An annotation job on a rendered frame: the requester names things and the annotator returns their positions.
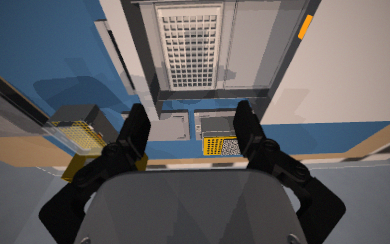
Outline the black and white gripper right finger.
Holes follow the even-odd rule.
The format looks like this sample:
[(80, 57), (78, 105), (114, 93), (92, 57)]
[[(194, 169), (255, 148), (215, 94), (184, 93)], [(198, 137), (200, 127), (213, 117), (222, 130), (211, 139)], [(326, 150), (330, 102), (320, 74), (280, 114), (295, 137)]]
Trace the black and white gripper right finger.
[(343, 201), (304, 164), (281, 151), (275, 140), (266, 138), (248, 100), (238, 102), (233, 126), (240, 153), (249, 160), (246, 169), (271, 174), (290, 188), (300, 201), (296, 215), (307, 243), (322, 244), (346, 212)]

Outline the olive-brown open-top box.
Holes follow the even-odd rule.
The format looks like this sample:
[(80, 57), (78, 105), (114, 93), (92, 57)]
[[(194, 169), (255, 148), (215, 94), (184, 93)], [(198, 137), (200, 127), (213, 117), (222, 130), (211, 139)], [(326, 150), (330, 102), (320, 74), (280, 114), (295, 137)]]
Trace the olive-brown open-top box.
[[(61, 179), (72, 182), (73, 176), (75, 173), (83, 168), (85, 165), (99, 157), (100, 155), (84, 155), (80, 156), (77, 153), (75, 153), (74, 157), (72, 158), (71, 162), (69, 163), (68, 167), (66, 168), (65, 172), (63, 173)], [(148, 156), (144, 152), (144, 156), (141, 158), (141, 161), (136, 161), (135, 165), (138, 169), (138, 171), (146, 171), (146, 166), (148, 162)]]

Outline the white multi-well plate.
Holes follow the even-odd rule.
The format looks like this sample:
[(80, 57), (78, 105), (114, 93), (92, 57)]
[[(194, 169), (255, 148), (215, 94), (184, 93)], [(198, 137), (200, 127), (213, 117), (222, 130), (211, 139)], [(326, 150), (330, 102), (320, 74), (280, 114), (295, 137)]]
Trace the white multi-well plate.
[(215, 89), (223, 2), (155, 8), (171, 90)]

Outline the blue flat mat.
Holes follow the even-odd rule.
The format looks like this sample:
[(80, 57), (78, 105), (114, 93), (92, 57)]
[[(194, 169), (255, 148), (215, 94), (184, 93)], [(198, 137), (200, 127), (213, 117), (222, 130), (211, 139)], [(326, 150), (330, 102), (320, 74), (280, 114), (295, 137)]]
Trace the blue flat mat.
[[(94, 24), (98, 19), (107, 19), (99, 0), (0, 0), (0, 76), (50, 118), (62, 105), (96, 104), (119, 134), (122, 111), (141, 101), (128, 95)], [(190, 140), (147, 141), (148, 160), (243, 157), (204, 155), (194, 119), (194, 110), (237, 108), (241, 100), (248, 98), (164, 100), (162, 110), (188, 110)], [(262, 128), (287, 155), (303, 155), (345, 153), (389, 124)]]

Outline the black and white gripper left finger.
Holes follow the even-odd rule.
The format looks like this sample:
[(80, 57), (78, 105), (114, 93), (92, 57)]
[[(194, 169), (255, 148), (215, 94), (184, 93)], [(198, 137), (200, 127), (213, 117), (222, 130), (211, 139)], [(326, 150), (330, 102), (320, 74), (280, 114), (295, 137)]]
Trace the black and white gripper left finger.
[(85, 217), (85, 204), (107, 179), (138, 171), (135, 163), (144, 156), (150, 129), (144, 106), (133, 104), (116, 142), (107, 144), (101, 156), (78, 170), (73, 181), (41, 208), (39, 219), (57, 244), (74, 244)]

